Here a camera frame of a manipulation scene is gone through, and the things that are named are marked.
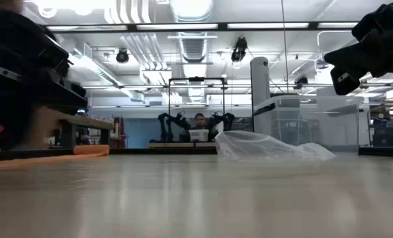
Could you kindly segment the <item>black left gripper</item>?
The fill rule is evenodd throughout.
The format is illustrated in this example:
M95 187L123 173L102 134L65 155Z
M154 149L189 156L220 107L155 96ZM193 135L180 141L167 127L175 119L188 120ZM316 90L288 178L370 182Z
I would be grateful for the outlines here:
M0 8L0 149L41 142L60 116L87 107L69 67L69 54L46 27Z

